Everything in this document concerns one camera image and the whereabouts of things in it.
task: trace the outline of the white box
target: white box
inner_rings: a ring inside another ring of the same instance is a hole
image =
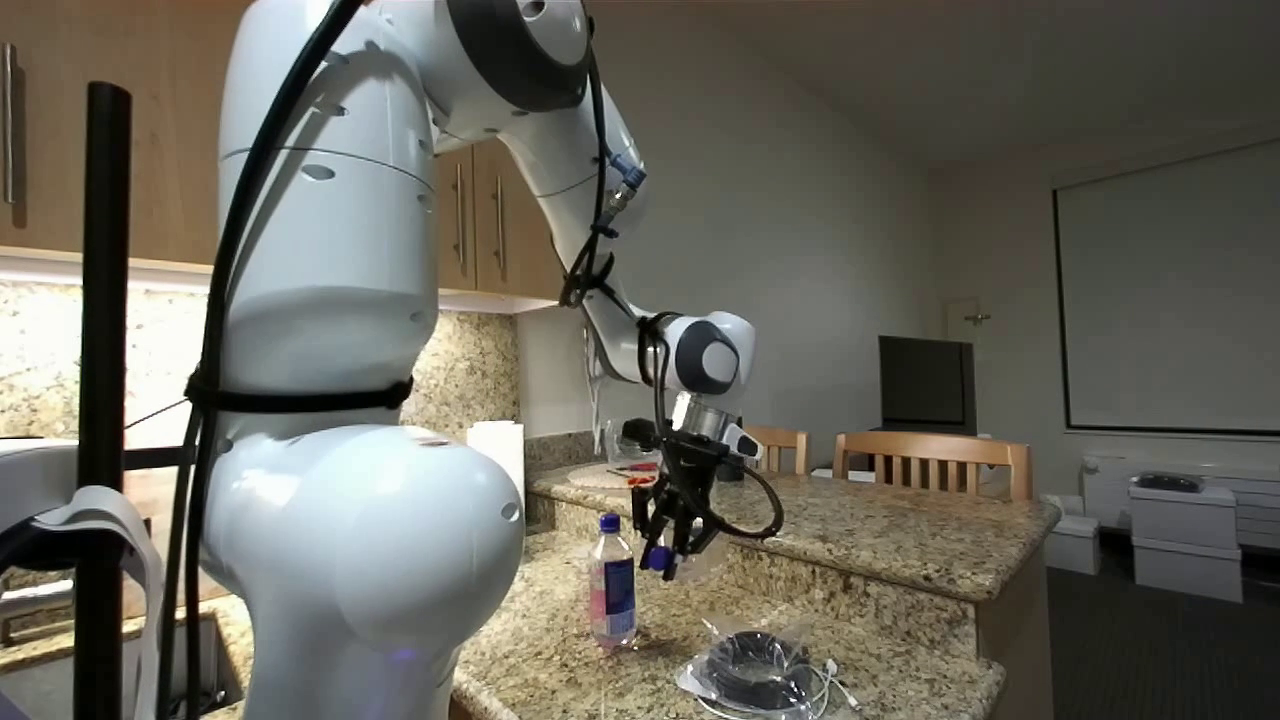
[[[1234,552],[1234,497],[1223,487],[1129,487],[1131,539]]]
[[[522,503],[522,426],[476,419],[462,442],[508,473]]]
[[[1099,528],[1129,528],[1129,483],[1138,469],[1131,460],[1083,466],[1083,507]]]
[[[1212,478],[1207,483],[1234,497],[1234,536],[1245,548],[1280,548],[1280,481]]]
[[[1096,578],[1096,521],[1091,517],[1059,517],[1042,539],[1042,565],[1062,572]]]
[[[1207,552],[1158,539],[1131,539],[1131,580],[1143,588],[1245,602],[1239,548]]]

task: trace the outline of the black cable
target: black cable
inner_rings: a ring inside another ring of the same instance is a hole
[[[592,82],[592,123],[594,123],[594,208],[592,208],[592,238],[585,244],[585,251],[577,255],[572,273],[579,267],[579,261],[589,255],[589,273],[594,273],[594,244],[599,244],[599,216],[602,216],[602,183],[607,183],[607,133],[602,133],[602,88],[599,88],[599,63],[594,63],[594,53],[589,61],[589,82]],[[599,292],[624,310],[631,315],[631,310],[610,292],[610,286],[599,286]],[[657,379],[647,378],[647,353],[660,353],[660,371]],[[639,323],[639,378],[647,378],[647,390],[650,390],[650,426],[657,426],[657,436],[669,433],[669,419],[663,419],[663,378],[669,378],[669,343],[660,341],[660,329],[657,323]]]
[[[563,273],[559,305],[572,310],[572,305],[585,299],[585,292],[599,292],[602,299],[610,299],[619,312],[631,315],[631,310],[607,286],[610,255],[602,261],[602,267],[594,267],[599,238],[615,238],[602,223],[602,188],[607,188],[607,155],[610,155],[610,148],[607,148],[607,133],[602,133],[602,91],[599,91],[599,61],[594,61],[594,53],[589,53],[589,91],[592,91],[592,123],[594,123],[592,227],[589,227],[585,247],[572,261],[572,267]]]
[[[288,128],[290,128],[290,112],[305,98],[305,88],[312,83],[315,70],[324,63],[324,57],[331,53],[335,37],[352,25],[352,17],[359,11],[363,0],[331,0],[331,7],[324,11],[324,21],[315,25],[315,31],[307,37],[307,45],[299,49],[299,57],[290,61],[231,192],[229,203],[229,219],[225,219],[225,238],[215,247],[215,263],[213,263],[213,279],[208,279],[208,310],[202,310],[202,350],[199,350],[199,366],[197,378],[202,390],[221,390],[221,366],[225,366],[225,323],[229,323],[229,305],[231,305],[231,263],[241,261],[241,239],[243,227],[259,203],[259,188],[272,176],[274,163],[274,148],[283,145]],[[175,517],[186,517],[186,533],[175,533],[175,544],[183,552],[167,556],[167,572],[175,572],[175,565],[183,568],[183,602],[186,602],[186,715],[199,715],[199,536],[202,536],[202,503],[208,503],[208,478],[213,478],[213,460],[215,460],[215,419],[221,411],[213,405],[197,405],[199,416],[199,442],[197,442],[197,478],[186,487],[186,507]],[[170,630],[170,610],[175,610],[175,580],[167,580],[167,630]],[[170,653],[170,639],[160,645],[160,700],[155,710],[167,706],[167,679],[170,679],[170,658],[164,660],[164,653]]]
[[[150,426],[155,416],[175,411],[179,405],[186,405],[186,400],[160,405],[160,408],[150,408],[150,411],[142,411],[142,416],[128,419],[123,427]]]
[[[657,371],[647,379],[647,400],[650,400],[650,426],[657,426],[657,442],[663,442],[670,433],[670,419],[669,419],[669,366],[670,366],[670,350],[669,341],[660,337],[660,329],[642,331],[639,337],[639,350],[642,350],[642,361],[657,353]]]
[[[738,539],[769,539],[769,536],[776,536],[785,528],[785,499],[776,497],[776,487],[757,469],[746,469],[746,478],[763,487],[771,521],[763,528],[757,528],[757,533],[744,533],[744,528],[735,528],[735,526],[728,526],[723,517],[713,513],[713,526],[718,526],[718,533],[738,536]]]
[[[167,513],[167,556],[164,556],[164,596],[160,596],[160,685],[155,685],[155,720],[167,720],[167,679],[170,679],[170,626],[175,626],[175,583],[179,556],[186,539],[186,497],[192,497],[192,451],[199,436],[199,411],[186,416],[183,458],[175,469],[170,513]]]

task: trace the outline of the wooden chair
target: wooden chair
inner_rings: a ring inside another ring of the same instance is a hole
[[[874,473],[874,483],[987,497],[1004,481],[1004,499],[1033,499],[1027,446],[928,433],[841,433],[832,473]]]
[[[760,442],[760,473],[769,478],[809,478],[809,433],[800,427],[776,427],[776,426],[746,426],[746,436]]]

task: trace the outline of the kitchen counter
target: kitchen counter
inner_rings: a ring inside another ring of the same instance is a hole
[[[713,645],[707,626],[718,632],[763,626],[809,645],[813,658],[832,658],[866,720],[999,715],[1008,689],[1022,685],[1022,673],[1011,673],[1022,658],[999,653],[996,639],[1008,630],[996,626],[991,639],[982,616],[1004,610],[1016,578],[1034,568],[1051,517],[1034,503],[941,499],[832,481],[776,481],[776,487],[787,507],[780,536],[716,539],[695,565],[680,565],[675,583],[639,578],[639,639],[631,653],[602,658],[585,632],[585,561],[599,507],[628,513],[628,494],[599,481],[592,466],[537,478],[532,499],[551,503],[554,533],[522,539],[508,602],[462,645],[456,710],[482,720],[705,715],[675,689],[675,673]],[[735,526],[760,526],[763,497],[757,494],[718,483],[716,507]],[[221,602],[208,614],[221,616],[241,679],[247,679],[243,605]]]
[[[744,580],[744,596],[787,592],[813,614],[866,630],[897,653],[996,664],[1004,689],[987,715],[1051,715],[1046,578],[1040,544],[1051,507],[941,497],[852,481],[771,481],[785,528],[771,539],[716,539],[707,561]],[[594,517],[631,517],[631,497],[602,466],[548,469],[532,483],[532,521],[551,536],[594,536]],[[713,507],[763,528],[760,483],[716,483]]]
[[[707,648],[713,630],[771,630],[832,658],[858,715],[982,715],[1004,673],[972,658],[904,648],[872,626],[790,614],[787,588],[760,592],[728,565],[663,583],[639,578],[639,645],[602,658],[585,632],[585,556],[592,539],[526,536],[499,614],[462,645],[458,695],[512,715],[705,715],[675,673]]]
[[[1027,552],[1051,528],[1042,503],[996,503],[982,497],[941,497],[852,481],[771,481],[785,499],[785,533],[763,552],[854,572],[882,583],[925,588],[957,602],[996,602]],[[532,494],[631,517],[624,483],[602,466],[543,473]],[[763,526],[763,494],[716,483],[713,507],[738,526]]]

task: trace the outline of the white wall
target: white wall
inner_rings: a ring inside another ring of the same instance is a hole
[[[936,239],[949,299],[979,299],[982,323],[958,323],[977,341],[979,427],[1027,442],[1040,494],[1076,494],[1083,458],[1136,466],[1267,473],[1280,481],[1280,442],[1258,436],[1158,436],[1158,433],[1069,433],[1059,390],[1054,239],[1051,183],[1175,159],[1204,148],[1280,133],[1280,112],[1216,117],[1110,133],[1099,139],[1021,151],[941,176]]]
[[[897,151],[675,3],[594,3],[602,82],[650,171],[615,286],[642,310],[730,310],[760,331],[735,411],[834,427],[880,416],[874,337],[936,331],[928,192]],[[572,312],[520,320],[522,426],[589,427]],[[639,390],[602,390],[639,416]]]

